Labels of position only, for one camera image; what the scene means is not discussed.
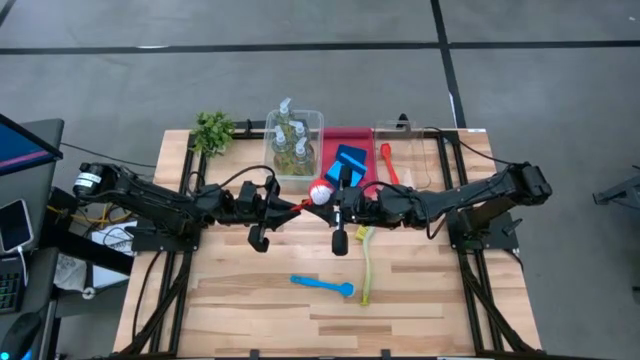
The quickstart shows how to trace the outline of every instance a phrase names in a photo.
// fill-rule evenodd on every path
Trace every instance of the ball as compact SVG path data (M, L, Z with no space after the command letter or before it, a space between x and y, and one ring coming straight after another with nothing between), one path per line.
M331 198L333 188L325 179L316 179L309 185L309 198L315 205L324 205Z

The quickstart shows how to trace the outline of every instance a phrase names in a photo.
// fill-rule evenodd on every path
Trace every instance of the green plant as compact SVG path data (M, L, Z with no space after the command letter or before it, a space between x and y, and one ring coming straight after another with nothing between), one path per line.
M233 140L234 130L233 121L222 111L215 114L199 113L196 128L191 131L196 136L193 150L207 158L224 154Z

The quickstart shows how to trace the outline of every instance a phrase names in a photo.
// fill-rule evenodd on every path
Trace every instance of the wooden table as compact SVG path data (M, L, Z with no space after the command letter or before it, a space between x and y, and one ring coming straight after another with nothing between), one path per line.
M186 130L165 133L156 184L178 190L188 136ZM460 130L460 138L491 153L484 132ZM444 190L435 140L416 142L412 146L392 143L401 182L412 178L418 188ZM420 148L426 157L412 154ZM262 140L236 141L225 156L209 161L206 182L220 183L242 168L261 163L262 149ZM406 150L400 153L397 149ZM495 172L492 161L465 148L463 155L469 181ZM452 151L449 159L457 179ZM386 168L382 162L379 165L379 178L388 180ZM427 172L420 175L416 169L425 165ZM263 183L264 177L252 171L229 188L237 192L242 181ZM295 202L303 198L287 193L286 188L281 195ZM275 233L268 232L271 246L266 254L255 252L247 243L245 227L216 225L205 230L191 268L178 355L248 356L250 349L259 349L265 356L376 356L381 349L398 356L474 354L457 256L449 247L446 227L432 241L424 231L377 229L370 250L374 277L368 307L360 306L360 292L344 299L334 292L289 282L291 274L300 274L337 283L350 281L362 289L364 260L362 246L355 240L356 228L346 229L350 248L344 257L331 253L331 230L310 213ZM539 347L518 263L503 251L486 251L485 255L496 305L526 342ZM135 259L114 351L131 342L134 309L152 257L145 253ZM138 331L155 309L163 266L161 255L145 291ZM478 311L484 344L490 348L486 314L479 303ZM161 350L167 349L172 316L170 308Z

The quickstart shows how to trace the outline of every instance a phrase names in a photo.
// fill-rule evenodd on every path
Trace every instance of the computer monitor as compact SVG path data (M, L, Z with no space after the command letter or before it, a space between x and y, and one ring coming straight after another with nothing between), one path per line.
M0 114L0 176L60 159L60 150Z

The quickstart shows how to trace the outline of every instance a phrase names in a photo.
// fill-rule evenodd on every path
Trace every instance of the blue plastic utensil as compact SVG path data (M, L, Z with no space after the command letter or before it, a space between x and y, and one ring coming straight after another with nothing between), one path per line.
M320 280L316 280L316 279L312 279L304 276L298 276L298 275L291 275L291 282L294 284L300 284L304 286L319 287L319 288L337 291L340 294L342 294L342 296L344 297L351 297L356 293L356 287L353 286L352 283L348 283L348 282L340 285L336 285L336 284L326 283L324 281L320 281Z

